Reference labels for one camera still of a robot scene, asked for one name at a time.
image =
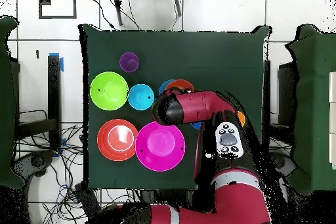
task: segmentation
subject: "floor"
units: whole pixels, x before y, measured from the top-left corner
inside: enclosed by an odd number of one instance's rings
[[[0,0],[0,15],[17,17],[20,25],[9,36],[8,46],[13,57],[21,63],[20,72],[20,110],[47,110],[47,56],[59,53],[64,59],[62,83],[62,128],[68,138],[71,131],[82,126],[83,122],[83,65],[79,44],[78,24],[92,24],[103,30],[111,30],[105,18],[115,28],[136,30],[137,27],[122,14],[123,26],[117,22],[116,10],[110,0],[97,0],[103,12],[93,0],[77,0],[77,19],[39,19],[38,0]],[[177,18],[174,0],[123,0],[122,10],[132,17],[142,30],[181,31],[182,18]],[[73,14],[73,0],[52,0],[51,5],[42,7],[43,15],[69,16]],[[315,24],[319,29],[330,32],[336,28],[335,0],[184,0],[183,30],[251,32],[260,25],[272,27],[268,58],[271,61],[271,111],[272,122],[277,122],[278,80],[280,64],[291,62],[292,58],[284,45],[295,37],[301,24]],[[21,120],[30,121],[44,118],[42,112],[22,114]],[[67,145],[81,146],[81,129],[67,142]],[[21,141],[20,150],[29,150],[32,141]],[[64,155],[69,158],[69,151]],[[83,178],[83,157],[76,155],[72,164],[73,182]],[[68,176],[60,157],[54,157],[52,165],[58,173],[58,182],[66,184]],[[128,199],[124,190],[97,190],[101,205],[118,198],[117,202]],[[29,208],[32,224],[51,224],[47,210],[53,209],[62,199],[62,191],[56,182],[52,168],[41,178],[34,178],[29,193]],[[83,210],[73,209],[74,217],[81,217]],[[73,220],[57,218],[54,224],[75,224]],[[85,217],[77,220],[83,224]]]

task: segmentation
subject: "white box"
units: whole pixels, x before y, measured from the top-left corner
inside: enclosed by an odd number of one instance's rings
[[[336,103],[329,104],[329,133],[336,134]]]
[[[329,73],[329,102],[336,102],[336,72]]]
[[[336,165],[336,134],[329,133],[329,162]]]

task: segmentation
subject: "bowl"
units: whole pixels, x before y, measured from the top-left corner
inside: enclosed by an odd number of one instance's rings
[[[145,125],[135,141],[135,152],[143,166],[152,171],[168,171],[183,159],[186,143],[183,134],[174,125]]]
[[[128,160],[135,154],[135,139],[138,131],[126,120],[114,119],[106,122],[97,135],[99,151],[113,161]]]
[[[93,103],[103,110],[117,110],[127,101],[128,85],[125,79],[115,72],[97,75],[90,85]]]
[[[186,81],[186,80],[183,80],[183,79],[178,79],[178,80],[172,81],[171,83],[169,83],[166,86],[165,90],[168,90],[168,89],[173,88],[173,87],[179,88],[181,90],[189,89],[191,92],[193,92],[195,90],[194,86],[189,81]]]
[[[162,92],[165,90],[166,86],[173,81],[175,81],[175,79],[170,79],[170,80],[164,81],[159,88],[159,95],[162,94]]]
[[[149,109],[154,102],[154,92],[146,84],[134,85],[129,90],[128,101],[135,110]]]
[[[194,129],[200,130],[202,126],[202,122],[190,123]]]

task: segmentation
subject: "magenta bowl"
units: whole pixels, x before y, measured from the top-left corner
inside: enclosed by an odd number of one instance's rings
[[[135,140],[135,153],[143,166],[163,172],[173,169],[183,159],[186,143],[174,125],[145,125]]]

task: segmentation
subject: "purple bowl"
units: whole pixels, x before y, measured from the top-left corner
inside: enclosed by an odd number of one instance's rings
[[[124,53],[119,63],[124,72],[135,72],[139,67],[138,57],[131,52]]]
[[[135,140],[135,152],[143,166],[163,172],[173,169],[183,159],[186,143],[181,131],[174,125],[145,125]]]

